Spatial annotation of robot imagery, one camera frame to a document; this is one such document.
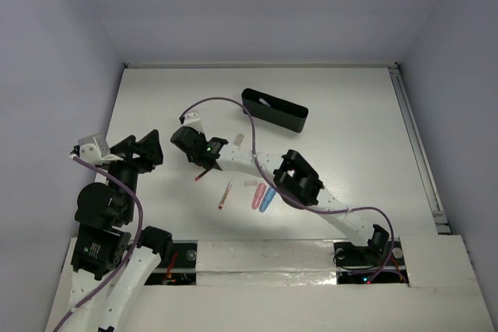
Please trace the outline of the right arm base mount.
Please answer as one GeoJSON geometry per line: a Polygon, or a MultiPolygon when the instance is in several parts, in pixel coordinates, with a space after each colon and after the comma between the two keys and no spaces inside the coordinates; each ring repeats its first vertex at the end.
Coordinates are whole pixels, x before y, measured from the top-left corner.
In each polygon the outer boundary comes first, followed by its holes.
{"type": "MultiPolygon", "coordinates": [[[[382,258],[368,257],[360,248],[350,242],[336,242],[332,261],[336,267],[338,285],[366,285],[371,276],[385,261],[382,258]]],[[[371,282],[372,284],[408,284],[402,245],[395,241],[394,249],[387,264],[371,282]]]]}

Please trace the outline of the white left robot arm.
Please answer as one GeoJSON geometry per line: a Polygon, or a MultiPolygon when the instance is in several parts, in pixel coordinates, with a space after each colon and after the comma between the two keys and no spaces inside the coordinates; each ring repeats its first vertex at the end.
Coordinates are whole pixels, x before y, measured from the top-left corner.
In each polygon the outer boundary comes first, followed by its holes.
{"type": "Polygon", "coordinates": [[[114,146],[102,134],[90,135],[78,140],[70,157],[105,180],[86,185],[77,197],[71,289],[54,330],[119,331],[148,277],[173,258],[171,233],[143,225],[136,194],[139,175],[163,162],[160,135],[129,135],[114,146]]]}

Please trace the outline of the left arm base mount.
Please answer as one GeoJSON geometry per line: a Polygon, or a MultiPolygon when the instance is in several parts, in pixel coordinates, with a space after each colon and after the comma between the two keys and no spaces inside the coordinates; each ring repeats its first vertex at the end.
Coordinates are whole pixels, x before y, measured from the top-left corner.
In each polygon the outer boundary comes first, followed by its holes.
{"type": "Polygon", "coordinates": [[[175,241],[168,264],[160,264],[147,278],[145,285],[196,285],[196,241],[175,241]]]}

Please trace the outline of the orange highlighter pen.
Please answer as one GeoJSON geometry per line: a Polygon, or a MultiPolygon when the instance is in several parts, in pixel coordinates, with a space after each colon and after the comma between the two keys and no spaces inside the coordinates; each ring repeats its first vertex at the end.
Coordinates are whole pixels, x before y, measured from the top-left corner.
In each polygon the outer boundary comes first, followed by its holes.
{"type": "Polygon", "coordinates": [[[195,181],[199,181],[203,176],[205,176],[207,173],[209,173],[211,169],[206,169],[203,172],[201,172],[199,175],[195,177],[195,181]]]}

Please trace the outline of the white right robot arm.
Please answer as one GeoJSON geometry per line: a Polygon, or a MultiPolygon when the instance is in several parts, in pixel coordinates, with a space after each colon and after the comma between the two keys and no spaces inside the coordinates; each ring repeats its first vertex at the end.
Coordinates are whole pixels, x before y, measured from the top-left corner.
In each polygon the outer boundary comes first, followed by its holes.
{"type": "Polygon", "coordinates": [[[375,264],[392,248],[391,232],[363,219],[334,197],[318,172],[295,150],[282,156],[254,153],[226,139],[208,140],[188,126],[176,130],[170,142],[187,156],[188,162],[203,169],[265,178],[289,206],[319,215],[344,234],[368,264],[375,264]]]}

